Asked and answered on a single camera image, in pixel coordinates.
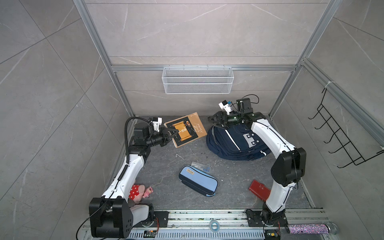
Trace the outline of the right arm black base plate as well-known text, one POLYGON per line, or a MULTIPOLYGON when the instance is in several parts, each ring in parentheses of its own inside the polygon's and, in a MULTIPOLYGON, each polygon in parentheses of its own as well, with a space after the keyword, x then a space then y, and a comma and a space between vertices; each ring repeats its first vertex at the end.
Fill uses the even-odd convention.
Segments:
POLYGON ((285 212, 286 210, 272 213, 268 209, 261 211, 247 209, 245 211, 249 227, 284 227, 288 224, 285 212))

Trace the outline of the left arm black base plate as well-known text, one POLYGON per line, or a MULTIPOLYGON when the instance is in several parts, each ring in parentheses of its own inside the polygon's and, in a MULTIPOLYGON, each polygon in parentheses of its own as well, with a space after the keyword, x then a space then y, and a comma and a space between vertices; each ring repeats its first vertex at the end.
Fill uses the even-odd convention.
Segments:
POLYGON ((144 228, 166 228, 169 221, 169 212, 167 211, 155 211, 150 214, 150 217, 138 224, 139 227, 144 228))

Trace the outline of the navy blue student backpack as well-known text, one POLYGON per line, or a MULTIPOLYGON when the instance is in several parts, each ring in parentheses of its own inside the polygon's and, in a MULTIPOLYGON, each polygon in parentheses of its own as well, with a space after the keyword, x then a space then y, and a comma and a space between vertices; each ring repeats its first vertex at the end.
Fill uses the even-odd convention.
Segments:
POLYGON ((218 157, 231 161, 254 161, 272 151, 261 138, 244 124, 228 130, 211 127, 206 137, 210 151, 218 157))

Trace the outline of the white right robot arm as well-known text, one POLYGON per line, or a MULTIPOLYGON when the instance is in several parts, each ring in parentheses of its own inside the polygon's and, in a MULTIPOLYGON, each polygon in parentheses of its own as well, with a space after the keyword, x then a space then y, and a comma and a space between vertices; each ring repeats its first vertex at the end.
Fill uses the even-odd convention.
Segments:
POLYGON ((273 154, 273 186, 264 202, 261 218, 266 226, 278 223, 285 214, 290 192, 305 174, 307 153, 285 140, 260 112, 254 112, 248 97, 219 104, 220 111, 208 117, 212 124, 206 136, 208 148, 231 161, 255 161, 273 154))

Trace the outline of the brown and black book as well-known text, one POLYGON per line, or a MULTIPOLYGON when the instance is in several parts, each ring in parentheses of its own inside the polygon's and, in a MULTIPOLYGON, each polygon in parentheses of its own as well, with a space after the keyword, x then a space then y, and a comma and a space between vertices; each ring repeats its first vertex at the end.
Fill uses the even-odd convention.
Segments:
POLYGON ((179 140, 174 143, 176 148, 184 146, 197 139, 205 137, 207 132, 202 124, 198 113, 193 113, 169 122, 164 123, 167 128, 174 128, 179 130, 179 140))

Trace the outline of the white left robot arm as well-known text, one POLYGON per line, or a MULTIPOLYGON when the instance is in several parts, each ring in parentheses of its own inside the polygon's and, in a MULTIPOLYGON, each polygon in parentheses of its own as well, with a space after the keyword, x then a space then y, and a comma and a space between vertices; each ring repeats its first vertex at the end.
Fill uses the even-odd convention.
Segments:
POLYGON ((139 223, 152 224, 155 214, 152 205, 130 206, 130 192, 151 148, 165 146, 179 133, 162 126, 161 118, 130 117, 125 123, 126 157, 111 185, 99 198, 89 204, 91 234, 102 240, 125 239, 139 223))

